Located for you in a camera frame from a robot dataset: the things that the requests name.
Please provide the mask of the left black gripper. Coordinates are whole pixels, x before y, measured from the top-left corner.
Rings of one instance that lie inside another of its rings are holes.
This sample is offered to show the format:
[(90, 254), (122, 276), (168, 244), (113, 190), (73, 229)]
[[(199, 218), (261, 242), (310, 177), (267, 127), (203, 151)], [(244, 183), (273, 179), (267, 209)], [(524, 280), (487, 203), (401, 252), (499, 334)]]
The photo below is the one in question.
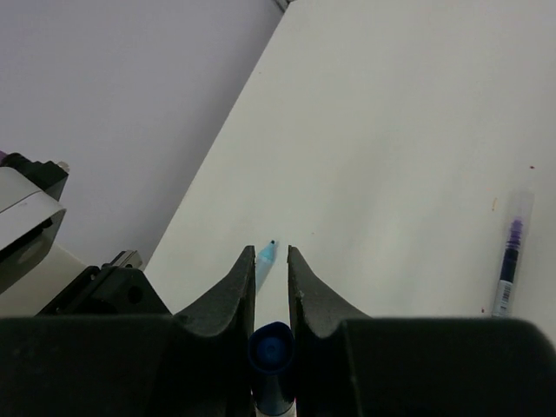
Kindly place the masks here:
[(100, 267), (88, 266), (39, 314), (168, 314), (141, 266), (135, 250), (122, 251)]

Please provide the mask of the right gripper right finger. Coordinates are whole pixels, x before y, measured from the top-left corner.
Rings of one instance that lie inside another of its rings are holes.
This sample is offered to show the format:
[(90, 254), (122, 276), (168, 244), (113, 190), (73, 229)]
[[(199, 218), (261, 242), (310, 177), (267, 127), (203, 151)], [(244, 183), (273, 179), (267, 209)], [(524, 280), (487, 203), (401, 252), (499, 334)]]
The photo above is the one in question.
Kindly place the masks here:
[(552, 416), (555, 350), (515, 319), (362, 313), (288, 250), (300, 416)]

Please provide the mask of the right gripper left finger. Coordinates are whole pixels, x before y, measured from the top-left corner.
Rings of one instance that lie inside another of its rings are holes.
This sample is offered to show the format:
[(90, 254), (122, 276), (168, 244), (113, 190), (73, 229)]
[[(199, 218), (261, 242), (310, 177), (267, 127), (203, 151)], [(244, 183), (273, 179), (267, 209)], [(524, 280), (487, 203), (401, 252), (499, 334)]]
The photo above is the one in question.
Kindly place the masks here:
[(4, 416), (250, 416), (255, 250), (178, 313), (1, 322)]

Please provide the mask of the blue pen cap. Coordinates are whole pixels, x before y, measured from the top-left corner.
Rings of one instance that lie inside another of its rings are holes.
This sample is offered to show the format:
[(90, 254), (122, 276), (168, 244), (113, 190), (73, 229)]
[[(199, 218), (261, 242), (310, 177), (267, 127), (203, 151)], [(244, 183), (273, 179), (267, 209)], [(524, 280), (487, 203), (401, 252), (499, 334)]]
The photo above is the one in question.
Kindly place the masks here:
[(248, 376), (255, 401), (265, 395), (295, 397), (295, 339), (287, 324), (275, 321), (250, 336)]

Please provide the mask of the purple ink pen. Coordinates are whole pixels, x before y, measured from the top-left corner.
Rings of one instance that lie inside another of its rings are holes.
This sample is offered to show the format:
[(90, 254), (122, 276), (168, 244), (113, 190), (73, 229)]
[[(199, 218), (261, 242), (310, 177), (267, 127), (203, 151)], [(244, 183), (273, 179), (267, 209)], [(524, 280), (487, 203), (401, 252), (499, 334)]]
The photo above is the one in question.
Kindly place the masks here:
[(507, 317), (509, 315), (510, 298), (524, 239), (524, 219), (516, 216), (510, 222), (508, 230), (500, 275), (493, 300), (492, 317)]

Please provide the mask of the blue capped clear pen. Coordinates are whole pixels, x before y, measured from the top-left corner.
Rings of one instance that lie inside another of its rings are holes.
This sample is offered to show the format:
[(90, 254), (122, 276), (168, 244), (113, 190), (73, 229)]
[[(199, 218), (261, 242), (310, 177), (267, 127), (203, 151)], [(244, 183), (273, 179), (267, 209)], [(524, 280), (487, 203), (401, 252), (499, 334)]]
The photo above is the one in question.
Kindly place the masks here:
[(296, 417), (296, 398), (281, 395), (265, 395), (255, 402), (257, 417)]

